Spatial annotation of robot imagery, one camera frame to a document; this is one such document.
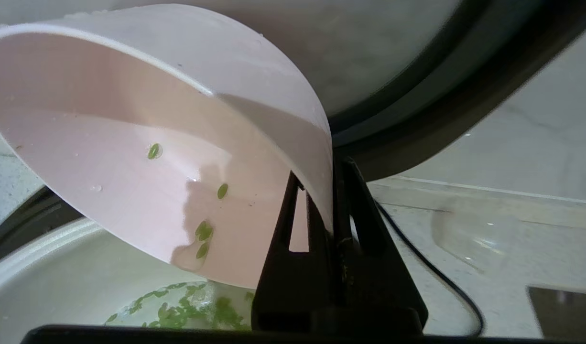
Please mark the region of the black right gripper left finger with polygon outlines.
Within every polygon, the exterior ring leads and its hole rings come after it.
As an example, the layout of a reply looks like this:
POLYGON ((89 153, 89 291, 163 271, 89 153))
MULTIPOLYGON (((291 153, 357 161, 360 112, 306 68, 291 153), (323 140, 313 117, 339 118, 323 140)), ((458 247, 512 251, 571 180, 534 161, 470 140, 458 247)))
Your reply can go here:
POLYGON ((310 196, 306 198, 307 252, 290 250, 297 195, 291 172, 251 308, 254 331, 308 333, 317 314, 332 305, 330 235, 310 196))

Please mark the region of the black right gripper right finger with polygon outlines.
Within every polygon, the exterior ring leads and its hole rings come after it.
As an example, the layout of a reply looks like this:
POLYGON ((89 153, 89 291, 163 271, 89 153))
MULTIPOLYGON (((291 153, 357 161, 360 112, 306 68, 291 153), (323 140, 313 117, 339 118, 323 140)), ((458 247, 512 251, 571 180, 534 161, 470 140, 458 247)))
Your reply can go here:
POLYGON ((333 235, 348 329, 421 335, 428 309, 394 244, 357 164, 334 165, 333 235))

